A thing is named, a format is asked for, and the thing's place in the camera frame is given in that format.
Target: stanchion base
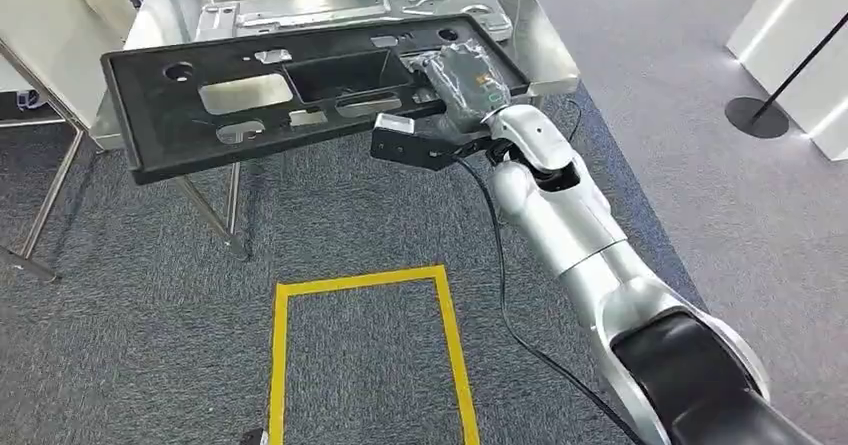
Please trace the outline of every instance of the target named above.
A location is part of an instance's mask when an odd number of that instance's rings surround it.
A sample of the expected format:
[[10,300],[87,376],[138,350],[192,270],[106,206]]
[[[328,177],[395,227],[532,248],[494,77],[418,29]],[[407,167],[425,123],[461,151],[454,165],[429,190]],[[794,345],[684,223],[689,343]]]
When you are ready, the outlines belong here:
[[769,107],[756,122],[751,122],[764,103],[758,98],[734,98],[725,107],[724,114],[731,125],[752,137],[777,138],[784,135],[789,131],[789,118],[775,106]]

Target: white wall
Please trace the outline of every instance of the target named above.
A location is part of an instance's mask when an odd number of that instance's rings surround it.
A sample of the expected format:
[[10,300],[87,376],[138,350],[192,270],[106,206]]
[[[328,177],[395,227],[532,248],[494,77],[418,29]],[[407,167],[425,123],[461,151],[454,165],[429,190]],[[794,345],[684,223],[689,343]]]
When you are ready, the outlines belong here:
[[[783,13],[776,13],[781,7]],[[771,93],[846,12],[848,0],[757,0],[727,46]],[[758,35],[761,40],[748,50]],[[812,134],[825,155],[840,159],[848,150],[848,113],[837,112],[848,106],[846,99],[848,27],[786,89],[778,103]]]
[[29,88],[31,87],[26,80],[18,75],[9,62],[0,57],[0,92],[16,92]]
[[84,0],[0,0],[0,37],[86,127],[106,83],[100,56],[120,39]]

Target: yellow tape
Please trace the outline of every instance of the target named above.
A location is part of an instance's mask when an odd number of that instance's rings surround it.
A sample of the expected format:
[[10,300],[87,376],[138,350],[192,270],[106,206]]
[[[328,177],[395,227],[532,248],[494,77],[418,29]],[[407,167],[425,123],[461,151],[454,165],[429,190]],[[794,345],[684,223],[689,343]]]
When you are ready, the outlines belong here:
[[268,435],[272,445],[283,445],[283,430],[285,429],[283,415],[286,409],[286,332],[288,328],[289,297],[425,279],[433,280],[436,285],[439,308],[442,312],[442,325],[445,329],[445,340],[447,342],[451,369],[453,370],[457,404],[459,405],[459,418],[462,422],[465,445],[480,445],[477,416],[474,412],[474,402],[471,398],[471,385],[468,381],[465,358],[462,354],[462,343],[459,339],[459,326],[456,323],[456,314],[453,309],[453,300],[450,295],[447,274],[445,273],[445,267],[442,265],[290,285],[277,284],[274,304],[273,350],[271,354],[271,417],[268,424]]

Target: white robotic arm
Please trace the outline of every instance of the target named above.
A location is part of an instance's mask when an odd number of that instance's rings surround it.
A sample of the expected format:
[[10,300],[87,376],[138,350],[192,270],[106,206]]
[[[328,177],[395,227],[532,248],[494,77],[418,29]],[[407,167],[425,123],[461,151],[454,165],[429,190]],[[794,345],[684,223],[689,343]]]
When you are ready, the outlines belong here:
[[[450,138],[381,115],[372,155],[438,170],[456,156],[499,149],[489,155],[496,201],[568,295],[598,371],[643,443],[815,444],[768,404],[765,370],[745,341],[678,295],[633,250],[554,123],[533,106],[509,105],[493,85],[496,71],[450,70],[475,55],[485,60],[473,44],[454,45],[420,62],[447,102]],[[457,139],[463,134],[466,143]]]

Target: floor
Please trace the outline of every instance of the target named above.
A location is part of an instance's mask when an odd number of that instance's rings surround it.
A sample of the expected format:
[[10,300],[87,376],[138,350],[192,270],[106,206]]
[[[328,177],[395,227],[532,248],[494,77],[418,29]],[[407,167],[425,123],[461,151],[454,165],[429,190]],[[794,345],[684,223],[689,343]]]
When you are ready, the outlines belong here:
[[[575,148],[615,216],[657,273],[702,305],[591,98],[575,98]],[[565,97],[545,110],[571,132]],[[20,245],[69,132],[0,130],[0,243]],[[36,252],[62,282],[0,267],[0,443],[237,443],[269,417],[276,283],[431,264],[447,269],[481,443],[628,443],[506,333],[471,178],[368,149],[359,134],[247,162],[239,230],[253,259],[241,263],[174,186],[138,187],[122,153],[87,143]],[[227,173],[192,177],[219,210]],[[599,388],[563,294],[512,227],[504,244],[520,333]],[[285,443],[460,443],[437,303],[418,282],[290,298]]]
[[797,129],[737,132],[763,91],[723,44],[754,0],[539,0],[715,314],[764,359],[778,407],[848,436],[848,164]]

